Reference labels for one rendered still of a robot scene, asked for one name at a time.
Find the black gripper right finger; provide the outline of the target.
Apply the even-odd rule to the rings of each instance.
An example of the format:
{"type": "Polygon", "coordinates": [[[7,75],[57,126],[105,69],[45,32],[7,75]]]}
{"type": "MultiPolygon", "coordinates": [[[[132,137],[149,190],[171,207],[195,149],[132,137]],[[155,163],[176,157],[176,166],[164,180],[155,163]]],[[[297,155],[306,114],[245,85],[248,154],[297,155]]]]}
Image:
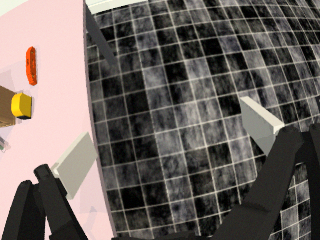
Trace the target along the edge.
{"type": "Polygon", "coordinates": [[[210,240],[268,240],[296,163],[302,162],[308,177],[311,240],[320,240],[320,123],[299,132],[248,96],[240,98],[240,106],[242,126],[267,158],[243,202],[233,206],[210,240]]]}

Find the orange spirit level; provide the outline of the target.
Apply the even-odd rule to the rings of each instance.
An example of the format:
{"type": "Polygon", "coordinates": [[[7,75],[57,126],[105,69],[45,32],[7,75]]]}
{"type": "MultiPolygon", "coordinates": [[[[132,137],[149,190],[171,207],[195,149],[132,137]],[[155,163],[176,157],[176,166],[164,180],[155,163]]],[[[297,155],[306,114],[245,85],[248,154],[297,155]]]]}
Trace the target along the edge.
{"type": "Polygon", "coordinates": [[[37,84],[35,48],[33,46],[26,52],[26,75],[28,77],[29,84],[32,86],[37,84]]]}

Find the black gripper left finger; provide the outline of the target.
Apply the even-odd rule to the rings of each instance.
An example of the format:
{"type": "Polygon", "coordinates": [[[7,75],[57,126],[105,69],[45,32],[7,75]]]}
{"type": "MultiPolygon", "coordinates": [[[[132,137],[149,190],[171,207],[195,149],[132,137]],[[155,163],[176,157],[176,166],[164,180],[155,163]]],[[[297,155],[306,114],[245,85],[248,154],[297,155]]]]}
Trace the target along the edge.
{"type": "Polygon", "coordinates": [[[38,183],[25,180],[18,185],[1,240],[45,240],[46,217],[49,240],[88,240],[68,200],[74,199],[97,157],[86,131],[51,168],[48,164],[36,167],[38,183]]]}

